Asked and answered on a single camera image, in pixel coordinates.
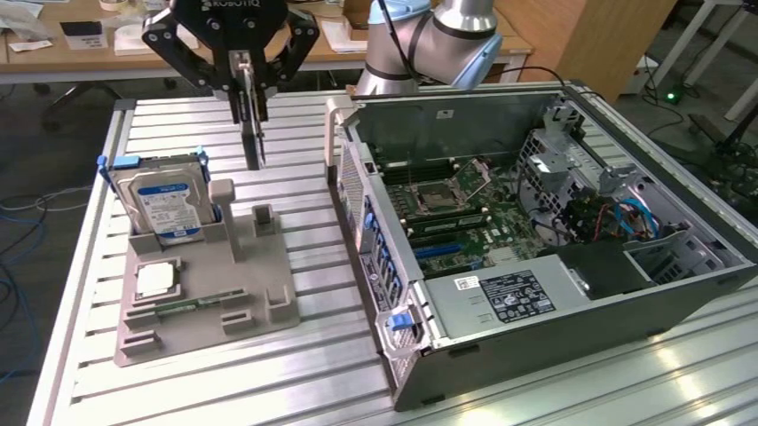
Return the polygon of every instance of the white desk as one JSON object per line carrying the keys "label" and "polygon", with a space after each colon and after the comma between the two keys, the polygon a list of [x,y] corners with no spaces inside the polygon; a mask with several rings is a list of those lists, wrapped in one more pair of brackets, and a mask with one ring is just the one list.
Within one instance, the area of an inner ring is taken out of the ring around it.
{"label": "white desk", "polygon": [[[117,111],[107,155],[169,154],[203,145],[214,178],[237,182],[235,207],[274,204],[282,215],[303,322],[271,335],[118,368],[111,357],[130,222],[97,177],[29,425],[755,422],[755,283],[648,341],[598,352],[426,409],[393,411],[323,176],[323,104],[334,93],[291,93],[271,100],[266,133],[273,167],[262,171],[245,170],[238,127],[225,102],[145,100],[135,108]],[[598,99],[590,101],[605,105]],[[628,124],[618,113],[613,119]],[[593,135],[604,136],[598,130]]]}
{"label": "white desk", "polygon": [[[664,63],[661,64],[661,67],[658,68],[658,71],[653,77],[653,81],[656,82],[657,86],[661,85],[664,78],[666,78],[666,75],[669,74],[672,67],[677,63],[677,59],[680,59],[680,56],[685,51],[685,48],[688,47],[688,44],[690,44],[690,41],[696,36],[698,29],[702,27],[704,22],[712,15],[713,9],[718,5],[742,5],[742,0],[705,0],[701,9],[698,10],[698,14],[696,15],[690,24],[688,25],[688,28],[685,29],[685,32],[682,33],[682,36],[680,37],[680,40],[677,41],[677,44],[674,45],[672,52],[669,53],[669,56],[664,60]],[[751,13],[747,10],[738,11],[734,17],[732,18],[729,24],[726,25],[726,27],[724,27],[724,30],[721,31],[718,38],[710,45],[709,50],[704,54],[701,60],[698,61],[698,64],[692,69],[690,74],[688,75],[685,84],[688,84],[689,86],[694,85],[698,79],[701,78],[702,73],[705,72],[706,68],[716,59],[716,56],[720,53],[721,49],[724,48],[724,45],[730,40],[732,36],[734,35],[734,32],[737,31],[737,28],[740,28],[741,24],[745,22],[745,19],[748,18],[749,15]],[[726,118],[730,121],[737,120],[742,115],[745,108],[748,108],[748,106],[752,104],[752,102],[756,100],[757,97],[758,97],[758,79],[756,80],[753,86],[745,92],[745,94],[742,95],[742,97],[740,98],[740,100],[737,101],[730,111],[724,116],[724,118]]]}

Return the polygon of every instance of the power supply label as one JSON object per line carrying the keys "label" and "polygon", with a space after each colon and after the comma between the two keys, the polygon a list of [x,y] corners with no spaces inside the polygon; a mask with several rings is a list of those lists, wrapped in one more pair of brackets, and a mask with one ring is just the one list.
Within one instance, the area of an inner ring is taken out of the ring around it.
{"label": "power supply label", "polygon": [[480,285],[498,318],[505,323],[556,311],[553,301],[532,271],[480,280]]}

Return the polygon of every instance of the black cable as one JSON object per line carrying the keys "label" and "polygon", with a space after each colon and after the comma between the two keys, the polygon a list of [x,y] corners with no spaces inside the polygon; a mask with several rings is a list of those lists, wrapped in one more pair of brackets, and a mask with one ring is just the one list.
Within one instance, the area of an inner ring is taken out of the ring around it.
{"label": "black cable", "polygon": [[556,78],[558,79],[558,82],[561,83],[561,85],[562,85],[564,87],[566,86],[566,82],[564,81],[564,78],[558,75],[558,73],[557,73],[556,71],[553,71],[550,68],[546,68],[546,67],[537,67],[537,66],[534,66],[534,67],[516,67],[516,68],[508,68],[508,69],[504,69],[502,71],[498,71],[498,72],[496,72],[496,73],[488,75],[488,78],[494,77],[496,75],[504,75],[504,74],[510,73],[510,72],[513,72],[513,71],[524,71],[525,69],[540,69],[540,70],[545,71],[546,73],[553,74],[553,77],[556,77]]}
{"label": "black cable", "polygon": [[14,275],[11,274],[11,271],[9,271],[6,264],[3,264],[2,262],[0,262],[0,270],[3,270],[3,272],[6,273],[9,281],[13,284],[11,286],[9,286],[9,288],[13,290],[13,294],[14,294],[14,307],[11,308],[11,314],[9,315],[6,322],[0,325],[0,333],[3,333],[3,330],[6,330],[6,327],[9,327],[9,324],[11,324],[11,322],[14,321],[14,318],[17,317],[17,313],[19,312],[21,300],[19,300],[19,292],[14,288],[14,283],[15,283]]}
{"label": "black cable", "polygon": [[398,49],[398,53],[401,54],[401,60],[404,62],[404,67],[406,67],[406,72],[412,75],[412,78],[421,83],[421,77],[418,76],[418,72],[414,70],[412,62],[408,60],[406,52],[404,51],[404,46],[401,46],[401,40],[398,39],[398,33],[396,32],[396,24],[393,23],[393,18],[390,17],[390,11],[388,9],[388,3],[385,0],[380,1],[380,7],[382,8],[382,14],[385,15],[385,23],[388,24],[388,30],[390,31],[390,38],[393,39],[393,43],[396,44],[396,48]]}
{"label": "black cable", "polygon": [[685,116],[676,109],[669,108],[668,106],[664,106],[658,103],[658,86],[656,85],[656,79],[653,78],[653,73],[650,72],[650,64],[648,63],[648,53],[645,54],[645,69],[648,72],[648,82],[645,83],[646,94],[642,95],[642,100],[646,103],[649,103],[652,106],[665,109],[666,111],[670,111],[677,115],[676,122],[668,122],[666,124],[660,125],[656,129],[653,129],[646,133],[646,136],[652,138],[653,134],[657,133],[658,131],[666,129],[668,127],[682,124],[685,122]]}
{"label": "black cable", "polygon": [[3,285],[6,289],[6,294],[3,295],[3,299],[0,299],[0,304],[3,304],[3,302],[9,300],[9,297],[11,297],[11,295],[14,294],[14,289],[5,281],[0,281],[0,285]]}
{"label": "black cable", "polygon": [[3,102],[6,99],[9,99],[11,97],[11,95],[14,95],[14,92],[17,91],[17,85],[14,84],[11,86],[11,90],[9,91],[9,93],[3,96],[0,96],[0,102]]}
{"label": "black cable", "polygon": [[[26,357],[26,360],[19,365],[19,367],[14,368],[14,370],[11,370],[9,372],[5,372],[3,375],[0,376],[0,384],[3,384],[9,379],[15,377],[17,374],[22,374],[22,375],[37,374],[37,370],[29,369],[29,367],[35,364],[35,360],[39,357],[41,350],[42,350],[42,342],[41,342],[41,333],[39,333],[38,322],[35,321],[35,314],[33,313],[33,308],[31,308],[31,305],[30,305],[30,302],[29,302],[27,293],[25,292],[25,289],[22,289],[18,286],[17,280],[14,278],[14,274],[9,270],[7,265],[3,264],[2,262],[0,262],[0,270],[6,274],[7,284],[15,290],[18,304],[21,304],[22,308],[25,309],[25,314],[27,315],[29,325],[33,328],[33,349],[31,349],[31,351],[30,351],[30,353]],[[6,328],[6,326],[9,324],[10,324],[10,321],[0,327],[0,331],[3,330],[3,328]]]}
{"label": "black cable", "polygon": [[730,184],[730,189],[732,189],[732,191],[733,191],[734,193],[737,193],[742,198],[745,198],[745,199],[748,199],[748,200],[755,200],[755,199],[756,199],[756,196],[755,196],[755,195],[751,195],[749,193],[745,193],[745,192],[742,191],[742,189],[737,189],[737,188],[734,187],[734,182],[732,182],[732,184]]}
{"label": "black cable", "polygon": [[558,216],[556,216],[553,218],[553,220],[550,221],[550,225],[553,226],[553,229],[556,230],[556,246],[561,246],[561,234],[558,233]]}
{"label": "black cable", "polygon": [[526,171],[526,165],[522,165],[520,168],[520,177],[517,177],[517,202],[522,204],[522,181],[524,181],[524,173]]}
{"label": "black cable", "polygon": [[[14,371],[14,377],[27,377],[31,375],[39,375],[41,371],[37,369],[25,369],[25,370],[17,370]],[[7,376],[9,374],[11,374],[10,371],[0,371],[0,377]]]}
{"label": "black cable", "polygon": [[42,195],[15,195],[13,197],[7,197],[3,200],[0,200],[0,204],[6,205],[6,202],[9,200],[14,200],[17,198],[33,198],[34,200],[42,200],[43,201],[43,212],[39,215],[39,219],[38,219],[38,223],[31,226],[27,230],[27,232],[11,243],[11,245],[9,247],[6,247],[3,250],[0,250],[0,258],[3,257],[3,255],[11,251],[14,249],[15,246],[18,246],[27,238],[29,236],[35,232],[35,230],[43,225],[43,222],[46,221],[46,217],[49,216],[49,200],[46,200],[46,197],[43,197]]}
{"label": "black cable", "polygon": [[724,31],[724,29],[726,28],[726,26],[729,25],[729,23],[732,22],[732,20],[737,16],[737,13],[740,13],[741,10],[742,10],[742,7],[738,7],[737,10],[734,11],[734,13],[732,14],[732,16],[728,18],[728,20],[724,21],[720,29],[716,32],[716,37],[713,38],[713,40],[710,40],[710,43],[698,51],[698,53],[696,53],[696,57],[692,59],[690,64],[688,65],[688,67],[685,68],[685,71],[682,72],[682,77],[680,79],[680,83],[681,83],[682,88],[685,89],[684,93],[694,99],[701,98],[701,93],[698,92],[698,89],[696,89],[694,86],[685,84],[685,80],[688,80],[688,75],[690,74],[693,67],[698,63],[698,59],[701,58],[702,53],[706,50],[709,50],[709,48],[713,46],[717,39],[720,38],[721,32]]}
{"label": "black cable", "polygon": [[526,214],[530,215],[534,211],[540,211],[541,213],[548,213],[550,211],[550,208],[548,207],[536,207],[534,209],[530,209]]}
{"label": "black cable", "polygon": [[542,222],[540,222],[540,221],[537,221],[537,220],[534,220],[534,219],[532,220],[532,222],[534,223],[536,226],[541,226],[541,227],[544,227],[545,229],[549,229],[549,230],[552,230],[553,232],[560,233],[564,237],[566,237],[566,239],[570,240],[570,239],[573,238],[572,234],[568,233],[566,231],[562,231],[561,229],[558,229],[558,228],[556,228],[556,227],[553,227],[553,226],[550,226],[550,225],[546,225],[545,223],[542,223]]}
{"label": "black cable", "polygon": [[[653,142],[656,142],[657,144],[662,144],[664,142],[661,142],[658,139],[656,138],[650,138],[650,140],[653,140]],[[669,157],[672,157],[674,160],[677,160],[677,162],[682,165],[682,166],[696,166],[698,169],[701,169],[708,176],[712,175],[712,172],[709,171],[709,169],[705,168],[705,166],[702,166],[701,164],[697,164],[694,162],[690,162],[689,160],[681,158],[680,156],[677,156],[676,154],[668,153]]]}

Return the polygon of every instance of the blue cable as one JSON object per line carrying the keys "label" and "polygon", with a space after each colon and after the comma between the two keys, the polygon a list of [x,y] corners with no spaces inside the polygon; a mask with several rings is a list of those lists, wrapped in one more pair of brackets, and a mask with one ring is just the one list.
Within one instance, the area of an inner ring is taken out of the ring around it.
{"label": "blue cable", "polygon": [[636,207],[642,212],[642,216],[645,220],[650,222],[650,227],[653,228],[653,238],[658,238],[658,224],[656,223],[656,219],[653,218],[653,213],[650,212],[649,208],[640,202],[640,200],[634,198],[628,198],[622,200],[614,207],[616,212],[616,219],[620,221],[622,228],[630,233],[634,234],[636,230],[629,226],[629,224],[622,220],[622,212],[621,212],[621,204],[626,204],[628,206]]}
{"label": "blue cable", "polygon": [[17,367],[14,370],[11,370],[3,377],[0,377],[0,384],[3,384],[6,382],[6,380],[9,380],[17,374],[17,372],[19,370],[23,370],[31,364],[31,362],[34,361],[35,355],[39,353],[39,349],[41,349],[42,345],[41,345],[41,341],[39,341],[38,322],[35,321],[35,315],[33,315],[33,310],[29,306],[27,293],[25,293],[25,290],[22,290],[22,288],[15,284],[14,281],[0,280],[0,282],[7,284],[7,286],[10,286],[17,292],[17,296],[19,298],[19,303],[22,304],[22,308],[25,309],[25,313],[27,314],[30,326],[33,327],[33,337],[34,337],[34,339],[33,339],[33,343],[34,343],[33,351],[27,355],[27,358],[22,362],[22,365],[19,367]]}
{"label": "blue cable", "polygon": [[[5,215],[0,215],[0,219],[6,220],[9,222],[17,223],[17,224],[35,225],[37,228],[39,229],[38,237],[37,237],[33,245],[26,250],[23,250],[21,253],[18,253],[15,256],[10,257],[0,264],[0,266],[3,266],[3,269],[6,270],[6,274],[9,274],[10,272],[7,271],[6,266],[10,265],[10,264],[18,263],[26,256],[29,256],[30,253],[33,253],[33,251],[35,251],[38,249],[39,245],[42,244],[42,242],[46,238],[46,226],[41,221],[17,219],[14,217],[9,217],[9,216],[5,216]],[[2,385],[6,382],[6,380],[9,380],[11,377],[14,377],[14,375],[18,373],[19,370],[23,370],[25,368],[27,368],[27,366],[34,362],[35,356],[41,353],[42,342],[41,342],[41,336],[39,336],[38,322],[35,321],[35,315],[33,314],[33,310],[30,308],[27,293],[17,285],[17,283],[14,282],[14,278],[10,275],[9,275],[9,280],[0,280],[0,284],[3,284],[10,289],[10,291],[17,292],[18,302],[22,305],[22,309],[25,311],[25,314],[27,315],[30,326],[33,327],[33,350],[29,353],[22,364],[14,370],[11,370],[3,377],[0,377],[0,385]]]}
{"label": "blue cable", "polygon": [[0,219],[7,220],[9,222],[14,222],[17,224],[37,225],[38,229],[39,229],[38,238],[35,239],[35,242],[33,243],[33,245],[25,251],[22,251],[18,255],[10,257],[5,261],[6,264],[17,264],[25,258],[25,256],[27,256],[33,251],[35,251],[38,249],[39,245],[42,244],[42,242],[46,238],[46,224],[43,224],[42,222],[39,222],[37,220],[17,219],[14,217],[9,217],[9,216],[5,216],[5,215],[0,215]]}

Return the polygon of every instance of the blue ram slot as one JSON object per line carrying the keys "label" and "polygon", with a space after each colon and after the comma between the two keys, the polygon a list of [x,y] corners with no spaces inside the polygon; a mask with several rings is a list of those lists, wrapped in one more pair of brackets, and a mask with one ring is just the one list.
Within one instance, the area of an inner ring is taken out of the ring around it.
{"label": "blue ram slot", "polygon": [[449,244],[441,247],[421,248],[414,253],[417,254],[417,259],[428,259],[436,256],[452,255],[453,253],[458,253],[462,249],[462,244]]}

